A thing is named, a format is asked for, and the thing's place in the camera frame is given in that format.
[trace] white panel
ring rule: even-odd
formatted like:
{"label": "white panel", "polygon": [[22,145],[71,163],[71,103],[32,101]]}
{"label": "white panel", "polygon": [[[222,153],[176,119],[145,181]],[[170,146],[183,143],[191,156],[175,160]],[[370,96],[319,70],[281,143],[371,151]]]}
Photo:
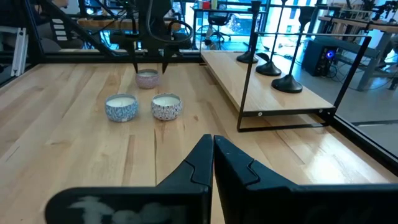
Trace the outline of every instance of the white panel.
{"label": "white panel", "polygon": [[52,19],[52,21],[57,24],[63,24],[62,20],[60,19]]}
{"label": "white panel", "polygon": [[55,34],[57,34],[57,35],[66,35],[67,33],[65,31],[55,31]]}
{"label": "white panel", "polygon": [[57,40],[68,40],[67,37],[57,37]]}
{"label": "white panel", "polygon": [[65,29],[63,25],[54,25],[54,29]]}

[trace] computer tower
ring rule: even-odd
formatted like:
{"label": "computer tower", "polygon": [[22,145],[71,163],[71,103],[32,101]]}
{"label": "computer tower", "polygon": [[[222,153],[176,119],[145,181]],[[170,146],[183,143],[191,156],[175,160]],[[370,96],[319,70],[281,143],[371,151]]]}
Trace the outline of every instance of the computer tower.
{"label": "computer tower", "polygon": [[337,52],[336,46],[327,46],[314,40],[308,41],[302,68],[312,76],[327,76]]}

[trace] wooden shelf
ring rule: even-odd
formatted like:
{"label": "wooden shelf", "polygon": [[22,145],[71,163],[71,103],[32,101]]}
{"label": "wooden shelf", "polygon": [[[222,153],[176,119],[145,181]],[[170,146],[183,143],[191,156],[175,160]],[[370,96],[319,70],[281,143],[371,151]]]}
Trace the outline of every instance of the wooden shelf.
{"label": "wooden shelf", "polygon": [[[235,107],[241,106],[247,65],[236,61],[241,53],[202,51],[201,56],[209,66],[214,77],[223,87]],[[265,63],[259,58],[259,65]],[[267,77],[255,72],[257,64],[253,65],[246,98],[245,111],[278,111],[305,110],[317,108],[332,108],[333,105],[309,90],[303,88],[299,94],[283,93],[273,89],[271,82],[280,77]]]}

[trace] wooden plank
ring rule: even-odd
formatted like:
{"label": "wooden plank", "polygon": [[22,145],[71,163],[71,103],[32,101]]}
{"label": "wooden plank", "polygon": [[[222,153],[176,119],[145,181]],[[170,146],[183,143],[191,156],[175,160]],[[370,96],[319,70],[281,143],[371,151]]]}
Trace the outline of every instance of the wooden plank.
{"label": "wooden plank", "polygon": [[[331,17],[328,16],[319,16],[319,20],[321,21],[330,21]],[[357,27],[362,27],[365,28],[368,24],[363,21],[352,21],[352,20],[347,20],[347,19],[338,19],[338,18],[333,18],[333,22],[336,22],[338,24],[346,24],[346,25],[352,25],[352,26],[357,26]],[[384,32],[390,32],[390,33],[397,33],[398,32],[398,26],[384,26],[382,24],[371,24],[369,26],[369,29],[378,29]]]}
{"label": "wooden plank", "polygon": [[[168,26],[171,21],[165,21],[165,26]],[[104,19],[104,20],[93,20],[87,18],[81,18],[77,20],[77,23],[86,29],[102,29],[106,27],[107,29],[127,29],[132,30],[132,21],[131,19],[118,19],[117,21],[113,19]],[[136,20],[136,28],[138,29],[139,22]],[[181,24],[174,23],[172,25],[173,30],[179,30],[181,28]]]}
{"label": "wooden plank", "polygon": [[[161,64],[139,68],[161,71]],[[138,89],[134,76],[129,63],[46,64],[0,90],[0,223],[44,224],[47,200],[69,187],[154,186],[207,133],[226,136],[298,184],[398,181],[330,127],[238,133],[237,111],[204,66],[170,64],[152,90]],[[184,102],[175,121],[150,112],[150,100],[163,92]],[[115,93],[137,96],[140,111],[132,121],[106,118],[104,100]],[[216,185],[213,192],[212,223],[223,224]]]}
{"label": "wooden plank", "polygon": [[[239,53],[202,51],[203,59],[207,62],[213,75],[219,81],[235,107],[241,106],[247,65],[237,62]],[[332,108],[329,102],[316,95],[308,88],[303,88],[299,94],[282,93],[271,87],[271,82],[280,77],[267,77],[255,72],[257,65],[252,68],[246,97],[245,111],[273,111],[297,110],[311,108]]]}

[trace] wooden table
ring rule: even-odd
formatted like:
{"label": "wooden table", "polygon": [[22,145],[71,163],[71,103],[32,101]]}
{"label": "wooden table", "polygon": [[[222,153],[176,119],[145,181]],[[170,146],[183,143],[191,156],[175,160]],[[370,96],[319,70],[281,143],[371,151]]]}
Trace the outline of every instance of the wooden table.
{"label": "wooden table", "polygon": [[[139,68],[161,71],[161,64]],[[163,92],[184,102],[175,121],[150,112],[151,98]],[[137,96],[138,117],[106,118],[104,101],[116,93]],[[43,64],[1,88],[0,102],[0,223],[43,224],[47,200],[69,187],[154,186],[205,133],[226,136],[298,184],[397,182],[333,128],[238,133],[233,104],[199,64],[170,64],[152,90],[138,89],[131,64]],[[216,186],[211,218],[224,223]]]}
{"label": "wooden table", "polygon": [[[320,21],[329,22],[331,20],[331,17],[319,16],[318,19]],[[366,22],[352,21],[352,20],[348,20],[348,19],[339,19],[339,18],[333,18],[333,22],[356,26],[356,27],[362,27],[362,28],[366,28],[366,26],[368,25]],[[375,22],[375,23],[369,25],[369,29],[377,29],[377,30],[381,30],[384,32],[398,33],[398,26],[388,26],[387,24],[383,24],[382,22]]]}
{"label": "wooden table", "polygon": [[[165,25],[168,26],[171,21],[165,21]],[[86,29],[102,29],[106,27],[107,29],[123,29],[123,30],[132,30],[132,21],[131,19],[118,19],[114,22],[113,19],[105,19],[105,20],[93,20],[82,18],[77,20],[77,23]],[[181,24],[174,23],[172,25],[173,30],[179,30],[181,28]]]}
{"label": "wooden table", "polygon": [[[326,22],[330,22],[330,21],[339,24],[338,26],[341,26],[342,24],[344,24],[347,26],[366,28],[368,25],[366,22],[363,22],[363,21],[353,21],[353,20],[349,20],[349,19],[338,19],[338,18],[332,19],[331,17],[328,17],[328,16],[320,16],[320,17],[318,17],[318,19],[322,21],[322,24],[319,26],[320,29],[318,30],[318,32],[320,32],[320,30],[322,29],[322,27],[325,25]],[[359,91],[366,90],[369,86],[370,79],[376,78],[376,77],[391,77],[391,78],[394,77],[394,81],[392,82],[392,85],[390,86],[389,89],[395,90],[397,87],[397,85],[395,83],[398,82],[398,78],[396,77],[396,74],[395,73],[386,74],[385,72],[381,72],[381,74],[380,74],[380,72],[375,71],[375,69],[377,69],[377,65],[380,62],[380,59],[384,52],[384,49],[386,49],[387,44],[391,40],[392,34],[398,33],[398,25],[395,25],[395,26],[389,25],[388,26],[387,24],[383,24],[383,23],[374,23],[374,24],[370,24],[368,28],[383,31],[383,35],[382,35],[378,45],[376,46],[376,50],[379,51],[379,54],[376,58],[371,58],[367,69],[365,70],[364,74],[362,75],[361,80],[358,83],[357,90],[359,90]],[[334,33],[343,34],[343,29],[336,29],[334,31]]]}

